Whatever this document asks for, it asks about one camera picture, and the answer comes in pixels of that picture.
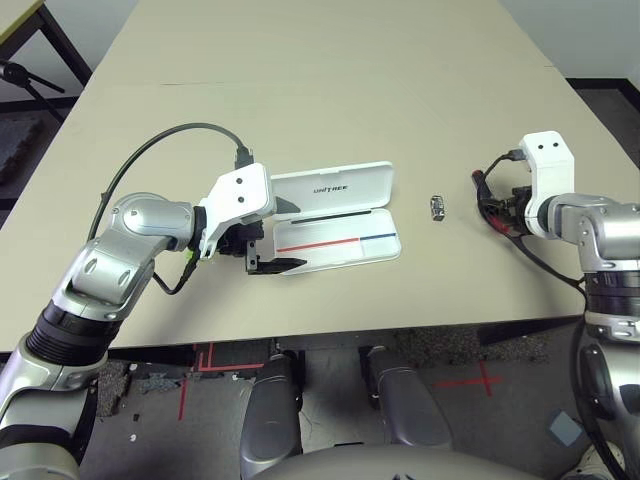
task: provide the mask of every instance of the blue line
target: blue line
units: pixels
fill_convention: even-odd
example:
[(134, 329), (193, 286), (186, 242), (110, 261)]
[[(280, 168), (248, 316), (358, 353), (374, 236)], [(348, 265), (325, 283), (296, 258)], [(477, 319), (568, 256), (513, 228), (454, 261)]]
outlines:
[(360, 241), (363, 240), (373, 240), (374, 238), (385, 238), (385, 237), (395, 237), (395, 233), (383, 233), (382, 235), (370, 235), (368, 237), (360, 237)]

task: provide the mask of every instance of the red line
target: red line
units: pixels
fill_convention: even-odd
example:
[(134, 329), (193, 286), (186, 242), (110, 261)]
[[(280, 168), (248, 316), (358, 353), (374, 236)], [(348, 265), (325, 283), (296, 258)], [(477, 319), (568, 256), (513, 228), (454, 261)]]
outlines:
[(211, 367), (211, 360), (213, 357), (213, 342), (209, 342), (209, 363), (207, 364), (207, 366)]
[(482, 382), (484, 383), (484, 389), (487, 391), (487, 397), (493, 396), (491, 393), (491, 382), (488, 381), (487, 368), (484, 366), (483, 360), (478, 360), (480, 364), (480, 372), (482, 372)]
[(180, 390), (180, 408), (178, 409), (178, 421), (182, 421), (184, 418), (184, 404), (187, 400), (187, 382), (188, 378), (182, 381), (182, 389)]
[(251, 370), (252, 368), (262, 368), (264, 363), (248, 363), (246, 365), (223, 365), (220, 367), (200, 366), (199, 372), (233, 372), (235, 370)]
[(276, 252), (293, 252), (294, 250), (304, 250), (313, 247), (325, 247), (327, 245), (338, 245), (340, 243), (359, 242), (360, 238), (345, 238), (344, 240), (332, 240), (331, 242), (308, 243), (307, 245), (298, 245), (297, 247), (278, 248)]
[(502, 383), (502, 377), (470, 378), (469, 380), (453, 380), (433, 383), (434, 387), (459, 387), (461, 385), (483, 385), (488, 383)]

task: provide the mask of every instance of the unitree logo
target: unitree logo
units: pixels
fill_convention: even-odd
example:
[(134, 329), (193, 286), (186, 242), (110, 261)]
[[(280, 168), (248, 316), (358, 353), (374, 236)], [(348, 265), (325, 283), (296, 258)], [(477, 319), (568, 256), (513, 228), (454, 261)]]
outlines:
[(348, 185), (337, 185), (335, 187), (322, 187), (316, 188), (313, 193), (329, 193), (329, 192), (337, 192), (339, 190), (346, 190)]

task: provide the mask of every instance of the cable connector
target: cable connector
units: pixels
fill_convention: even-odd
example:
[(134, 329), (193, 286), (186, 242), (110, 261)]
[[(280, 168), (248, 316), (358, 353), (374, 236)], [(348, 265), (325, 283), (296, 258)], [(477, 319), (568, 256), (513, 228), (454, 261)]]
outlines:
[(509, 150), (507, 156), (512, 162), (521, 162), (522, 160), (526, 160), (527, 156), (524, 154), (524, 150), (521, 148), (515, 148), (513, 150)]
[(246, 167), (247, 165), (251, 165), (252, 163), (253, 155), (251, 154), (249, 149), (244, 145), (238, 147), (238, 149), (236, 150), (236, 162), (234, 164), (235, 169), (238, 170), (239, 168)]

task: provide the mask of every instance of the small metal object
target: small metal object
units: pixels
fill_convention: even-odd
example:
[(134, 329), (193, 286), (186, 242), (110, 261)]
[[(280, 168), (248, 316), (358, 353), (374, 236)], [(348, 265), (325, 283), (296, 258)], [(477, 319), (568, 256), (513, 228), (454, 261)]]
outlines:
[(431, 197), (431, 219), (434, 222), (444, 220), (444, 200), (440, 195)]

